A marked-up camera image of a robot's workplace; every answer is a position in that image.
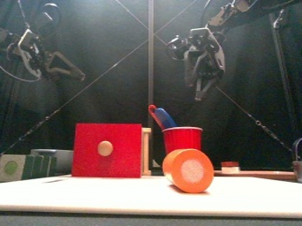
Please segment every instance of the plastic cup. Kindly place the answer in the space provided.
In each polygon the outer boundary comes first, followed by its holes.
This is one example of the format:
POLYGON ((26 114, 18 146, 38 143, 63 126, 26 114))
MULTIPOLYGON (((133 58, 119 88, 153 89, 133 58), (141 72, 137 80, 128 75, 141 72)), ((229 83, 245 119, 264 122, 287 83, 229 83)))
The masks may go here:
POLYGON ((188 148, 202 150, 202 131, 202 128, 190 126, 165 129, 166 153, 188 148))

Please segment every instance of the wooden block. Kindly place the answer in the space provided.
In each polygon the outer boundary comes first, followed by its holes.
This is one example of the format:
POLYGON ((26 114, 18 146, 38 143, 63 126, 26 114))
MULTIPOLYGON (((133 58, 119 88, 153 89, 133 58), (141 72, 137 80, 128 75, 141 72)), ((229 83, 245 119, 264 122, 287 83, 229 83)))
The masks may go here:
POLYGON ((0 182, 30 179, 34 163, 33 155, 5 154, 0 158, 0 182))
POLYGON ((41 177, 53 177, 55 175, 57 157, 43 156, 43 164, 41 169, 41 177))
POLYGON ((43 156, 42 155, 34 156, 31 178, 41 178, 42 166, 43 166, 43 156))
POLYGON ((142 125, 78 124, 74 177, 141 177, 142 125))

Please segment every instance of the small box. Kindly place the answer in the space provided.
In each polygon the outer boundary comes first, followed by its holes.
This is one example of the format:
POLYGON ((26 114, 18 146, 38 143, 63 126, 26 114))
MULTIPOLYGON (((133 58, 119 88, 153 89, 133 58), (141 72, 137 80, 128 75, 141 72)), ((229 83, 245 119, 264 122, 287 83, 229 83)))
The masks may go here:
POLYGON ((142 125, 78 124, 74 177, 142 176, 142 125))

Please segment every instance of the white table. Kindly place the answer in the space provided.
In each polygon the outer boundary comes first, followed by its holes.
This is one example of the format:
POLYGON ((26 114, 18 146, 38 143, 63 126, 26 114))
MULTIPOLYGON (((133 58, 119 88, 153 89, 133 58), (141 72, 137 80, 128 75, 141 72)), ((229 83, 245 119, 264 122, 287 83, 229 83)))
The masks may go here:
POLYGON ((288 225, 302 223, 302 184, 254 177, 216 177, 200 194, 181 192, 165 177, 49 177, 3 183, 0 191, 6 217, 7 213, 11 217, 15 213, 54 213, 150 219, 269 218, 274 223, 283 219, 288 225))

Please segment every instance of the black curtain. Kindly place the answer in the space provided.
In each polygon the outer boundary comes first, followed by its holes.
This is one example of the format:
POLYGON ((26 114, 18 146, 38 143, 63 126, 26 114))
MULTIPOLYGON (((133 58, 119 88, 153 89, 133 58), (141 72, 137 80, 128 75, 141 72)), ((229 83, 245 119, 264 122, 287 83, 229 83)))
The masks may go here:
MULTIPOLYGON (((33 126, 43 125, 9 150, 29 154, 33 148, 74 148, 77 123, 148 124, 149 105, 149 1, 142 0, 25 0, 29 21, 47 3, 62 13, 57 33, 45 39, 46 48, 59 50, 86 73, 79 82, 21 82, 0 72, 0 147, 6 149, 33 126)), ((216 166, 240 161, 245 169, 292 168, 292 154, 256 124, 252 116, 292 147, 301 136, 301 4, 288 7, 281 27, 283 50, 291 77, 299 132, 291 125, 288 99, 269 16, 232 29, 226 34, 226 75, 220 88, 197 102, 196 89, 185 86, 185 66, 166 54, 166 43, 177 34, 188 37, 201 26, 205 0, 156 0, 154 104, 166 109, 180 126, 204 128, 204 151, 216 166)), ((0 3, 0 27, 23 34, 26 25, 17 1, 0 3)), ((33 78, 18 61, 0 56, 2 66, 22 78, 33 78)), ((165 158, 164 134, 156 125, 154 158, 165 158)))

